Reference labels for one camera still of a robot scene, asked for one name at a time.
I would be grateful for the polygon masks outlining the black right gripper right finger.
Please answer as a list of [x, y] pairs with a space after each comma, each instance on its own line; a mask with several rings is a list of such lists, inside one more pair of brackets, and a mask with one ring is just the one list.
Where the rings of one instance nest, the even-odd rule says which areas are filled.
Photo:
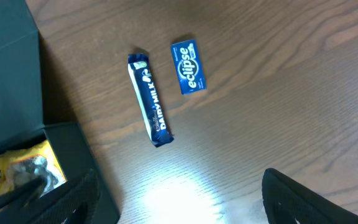
[[264, 172], [262, 199], [269, 224], [358, 223], [358, 215], [330, 202], [273, 168]]

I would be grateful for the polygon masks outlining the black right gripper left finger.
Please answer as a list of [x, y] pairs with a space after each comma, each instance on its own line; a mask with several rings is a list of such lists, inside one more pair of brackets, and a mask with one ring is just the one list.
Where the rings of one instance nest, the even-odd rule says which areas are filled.
[[0, 224], [91, 223], [100, 198], [99, 182], [93, 169], [71, 179], [49, 193], [31, 196], [0, 210]]

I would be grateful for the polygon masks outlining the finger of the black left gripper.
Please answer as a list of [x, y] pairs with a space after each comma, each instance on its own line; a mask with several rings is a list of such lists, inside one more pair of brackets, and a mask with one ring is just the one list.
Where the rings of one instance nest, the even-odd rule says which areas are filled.
[[14, 202], [18, 202], [19, 205], [22, 205], [21, 200], [26, 202], [31, 196], [37, 194], [39, 188], [41, 188], [44, 183], [45, 180], [41, 177], [38, 177], [11, 192], [2, 194], [0, 196], [0, 210]]

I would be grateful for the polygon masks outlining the yellow Hershey's Kisses bag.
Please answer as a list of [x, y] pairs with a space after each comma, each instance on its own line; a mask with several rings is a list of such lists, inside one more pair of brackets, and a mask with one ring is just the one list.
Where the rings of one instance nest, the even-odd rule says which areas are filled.
[[67, 181], [48, 140], [0, 155], [0, 196], [38, 177], [46, 180], [42, 195]]

